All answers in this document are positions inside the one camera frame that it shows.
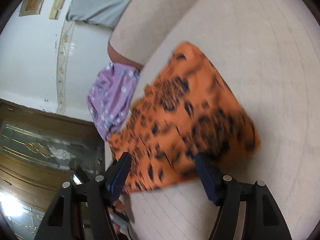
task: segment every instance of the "leopard print cloth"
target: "leopard print cloth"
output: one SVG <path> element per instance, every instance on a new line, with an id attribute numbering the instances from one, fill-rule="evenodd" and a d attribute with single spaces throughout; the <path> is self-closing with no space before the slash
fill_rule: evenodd
<path id="1" fill-rule="evenodd" d="M 132 157 L 126 193 L 196 178 L 198 152 L 223 168 L 260 145 L 252 120 L 217 69 L 187 42 L 145 90 L 126 128 L 108 142 L 114 160 L 123 152 Z"/>

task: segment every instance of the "blue gripper pad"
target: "blue gripper pad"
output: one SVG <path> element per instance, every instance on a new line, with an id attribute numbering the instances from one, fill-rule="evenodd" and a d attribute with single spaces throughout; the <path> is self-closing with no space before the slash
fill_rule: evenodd
<path id="1" fill-rule="evenodd" d="M 196 170 L 200 176 L 202 186 L 207 197 L 216 206 L 223 203 L 225 190 L 222 187 L 222 173 L 217 166 L 211 165 L 205 161 L 203 153 L 198 153 L 195 158 Z"/>
<path id="2" fill-rule="evenodd" d="M 111 181 L 107 179 L 106 189 L 110 192 L 110 201 L 113 203 L 119 199 L 123 190 L 125 180 L 128 177 L 131 168 L 131 156 L 124 152 L 119 161 L 107 170 L 108 178 L 113 178 Z"/>

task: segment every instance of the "white wall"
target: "white wall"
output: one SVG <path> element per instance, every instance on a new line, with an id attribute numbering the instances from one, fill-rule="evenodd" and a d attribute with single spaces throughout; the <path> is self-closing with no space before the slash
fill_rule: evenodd
<path id="1" fill-rule="evenodd" d="M 58 20 L 49 20 L 53 2 L 44 0 L 40 15 L 24 17 L 19 17 L 19 6 L 0 35 L 0 98 L 55 113 L 57 52 L 71 0 L 65 1 Z M 110 34 L 94 25 L 75 26 L 66 71 L 64 115 L 92 120 L 85 96 L 103 63 L 108 61 Z"/>

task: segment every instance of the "yellowed switch plate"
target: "yellowed switch plate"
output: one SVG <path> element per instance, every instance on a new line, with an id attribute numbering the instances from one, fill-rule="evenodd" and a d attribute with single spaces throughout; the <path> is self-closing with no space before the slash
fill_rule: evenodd
<path id="1" fill-rule="evenodd" d="M 65 0 L 54 0 L 52 9 L 61 10 Z"/>
<path id="2" fill-rule="evenodd" d="M 50 20 L 58 20 L 58 12 L 59 12 L 59 10 L 52 9 L 50 16 L 49 16 L 49 19 Z"/>

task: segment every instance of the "wooden frame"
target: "wooden frame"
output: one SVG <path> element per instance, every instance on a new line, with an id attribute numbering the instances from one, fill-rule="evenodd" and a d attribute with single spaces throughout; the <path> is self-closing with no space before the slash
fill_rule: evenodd
<path id="1" fill-rule="evenodd" d="M 19 16 L 40 14 L 44 0 L 23 0 Z"/>

